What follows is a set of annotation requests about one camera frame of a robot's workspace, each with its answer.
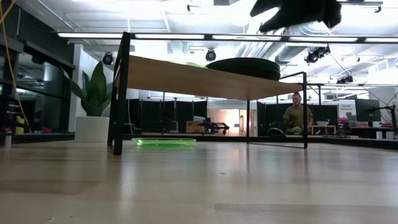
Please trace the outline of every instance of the fluorescent light fixture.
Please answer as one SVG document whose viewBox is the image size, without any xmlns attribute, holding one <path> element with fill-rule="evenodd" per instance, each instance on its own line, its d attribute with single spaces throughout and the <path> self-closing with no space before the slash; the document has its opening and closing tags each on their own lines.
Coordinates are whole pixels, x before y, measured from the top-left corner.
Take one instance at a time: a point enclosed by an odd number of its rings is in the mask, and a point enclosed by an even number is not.
<svg viewBox="0 0 398 224">
<path fill-rule="evenodd" d="M 279 41 L 280 37 L 264 35 L 213 35 L 213 40 L 268 40 Z"/>
<path fill-rule="evenodd" d="M 314 43 L 285 43 L 286 46 L 292 47 L 327 47 L 328 44 L 314 44 Z"/>
<path fill-rule="evenodd" d="M 323 86 L 367 86 L 367 87 L 397 87 L 398 85 L 394 85 L 394 84 L 355 84 L 355 83 L 351 83 L 351 84 L 331 84 L 331 83 L 326 83 L 323 84 Z"/>
<path fill-rule="evenodd" d="M 121 39 L 123 34 L 115 33 L 58 33 L 62 38 L 73 39 Z"/>
<path fill-rule="evenodd" d="M 148 96 L 148 99 L 156 99 L 156 100 L 162 100 L 163 97 L 161 96 Z M 180 99 L 180 100 L 205 100 L 205 97 L 170 97 L 170 96 L 166 96 L 165 100 L 170 100 L 170 99 Z M 213 98 L 213 97 L 209 97 L 209 100 L 227 100 L 226 98 Z"/>
<path fill-rule="evenodd" d="M 205 46 L 188 46 L 188 50 L 207 50 L 207 47 Z"/>
<path fill-rule="evenodd" d="M 311 36 L 303 36 L 303 37 L 290 37 L 289 40 L 297 41 L 297 42 L 356 42 L 358 40 L 357 37 L 311 37 Z"/>
<path fill-rule="evenodd" d="M 136 34 L 136 39 L 194 39 L 203 40 L 202 34 Z"/>
<path fill-rule="evenodd" d="M 133 2 L 134 0 L 72 0 L 74 2 L 111 2 L 111 3 L 115 3 L 115 2 Z M 146 1 L 158 1 L 161 2 L 162 0 L 146 0 Z"/>
<path fill-rule="evenodd" d="M 380 42 L 380 43 L 389 43 L 389 42 L 395 42 L 398 43 L 398 38 L 393 38 L 393 37 L 370 37 L 370 38 L 366 38 L 365 43 L 366 42 Z"/>
</svg>

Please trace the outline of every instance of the wooden floor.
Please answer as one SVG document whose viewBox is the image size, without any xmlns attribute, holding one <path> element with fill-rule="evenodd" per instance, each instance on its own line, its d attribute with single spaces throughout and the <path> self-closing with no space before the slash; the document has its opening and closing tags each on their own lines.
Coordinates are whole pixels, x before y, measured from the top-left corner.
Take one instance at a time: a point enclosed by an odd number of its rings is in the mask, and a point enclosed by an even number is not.
<svg viewBox="0 0 398 224">
<path fill-rule="evenodd" d="M 198 142 L 0 149 L 0 223 L 398 223 L 398 153 Z"/>
</svg>

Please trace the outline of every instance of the green leaf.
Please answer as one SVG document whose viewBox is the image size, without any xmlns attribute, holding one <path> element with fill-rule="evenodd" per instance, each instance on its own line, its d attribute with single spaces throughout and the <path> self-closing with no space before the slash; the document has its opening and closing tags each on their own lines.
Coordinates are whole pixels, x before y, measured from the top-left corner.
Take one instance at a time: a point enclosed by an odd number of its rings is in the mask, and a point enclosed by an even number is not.
<svg viewBox="0 0 398 224">
<path fill-rule="evenodd" d="M 86 111 L 86 113 L 87 113 L 87 107 L 86 107 L 85 102 L 83 100 L 80 101 L 80 105 L 83 108 L 83 110 Z"/>
<path fill-rule="evenodd" d="M 93 75 L 91 76 L 90 84 L 87 91 L 87 100 L 90 102 L 91 97 L 99 95 L 101 102 L 106 101 L 106 78 L 104 75 L 104 67 L 102 62 L 98 62 L 94 68 Z"/>
<path fill-rule="evenodd" d="M 105 108 L 107 108 L 109 106 L 109 104 L 111 103 L 112 99 L 108 99 L 106 100 L 104 103 L 102 103 L 102 110 L 104 111 Z"/>
<path fill-rule="evenodd" d="M 81 76 L 81 80 L 83 81 L 83 94 L 87 96 L 88 87 L 90 85 L 90 77 L 83 71 L 83 75 Z"/>
<path fill-rule="evenodd" d="M 68 84 L 72 93 L 81 99 L 81 106 L 83 107 L 83 109 L 87 108 L 87 98 L 84 96 L 83 91 L 80 89 L 80 87 L 71 79 L 68 79 Z"/>
<path fill-rule="evenodd" d="M 87 116 L 101 116 L 102 115 L 102 100 L 101 95 L 96 92 L 92 94 L 90 101 L 88 102 Z"/>
<path fill-rule="evenodd" d="M 106 85 L 106 101 L 112 98 L 113 82 Z"/>
</svg>

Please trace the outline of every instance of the sign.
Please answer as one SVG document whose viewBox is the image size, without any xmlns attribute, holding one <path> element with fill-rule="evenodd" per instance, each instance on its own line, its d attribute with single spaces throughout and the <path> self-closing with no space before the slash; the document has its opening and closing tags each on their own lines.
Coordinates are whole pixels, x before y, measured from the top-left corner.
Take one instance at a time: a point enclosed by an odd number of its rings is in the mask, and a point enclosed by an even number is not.
<svg viewBox="0 0 398 224">
<path fill-rule="evenodd" d="M 356 115 L 355 103 L 339 103 L 338 117 L 339 119 L 348 119 L 349 115 Z"/>
</svg>

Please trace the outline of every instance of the desk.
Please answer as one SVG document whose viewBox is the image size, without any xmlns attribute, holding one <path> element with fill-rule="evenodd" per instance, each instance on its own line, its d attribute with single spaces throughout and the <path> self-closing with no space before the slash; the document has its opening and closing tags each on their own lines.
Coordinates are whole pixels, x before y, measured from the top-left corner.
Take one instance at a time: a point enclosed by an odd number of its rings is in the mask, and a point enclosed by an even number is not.
<svg viewBox="0 0 398 224">
<path fill-rule="evenodd" d="M 360 138 L 369 138 L 369 139 L 377 139 L 377 132 L 382 132 L 383 135 L 386 135 L 387 132 L 392 132 L 391 128 L 372 128 L 372 127 L 357 127 L 351 128 L 351 132 L 354 135 L 358 135 Z"/>
<path fill-rule="evenodd" d="M 314 128 L 325 128 L 325 134 L 328 134 L 328 128 L 333 128 L 333 134 L 336 134 L 336 126 L 335 125 L 313 125 L 311 128 L 311 134 L 313 134 Z"/>
<path fill-rule="evenodd" d="M 298 72 L 281 78 L 302 75 L 303 82 L 293 84 L 136 57 L 130 55 L 131 39 L 135 38 L 135 34 L 123 33 L 114 64 L 114 86 L 108 129 L 108 147 L 114 155 L 121 155 L 122 153 L 123 124 L 125 122 L 128 88 L 245 100 L 247 103 L 247 143 L 250 141 L 250 101 L 303 91 L 303 106 L 304 110 L 307 110 L 307 73 L 305 72 Z M 203 35 L 203 40 L 212 39 L 209 35 Z M 303 117 L 303 123 L 307 127 L 306 116 Z M 307 130 L 305 130 L 303 143 L 304 148 L 307 148 Z"/>
</svg>

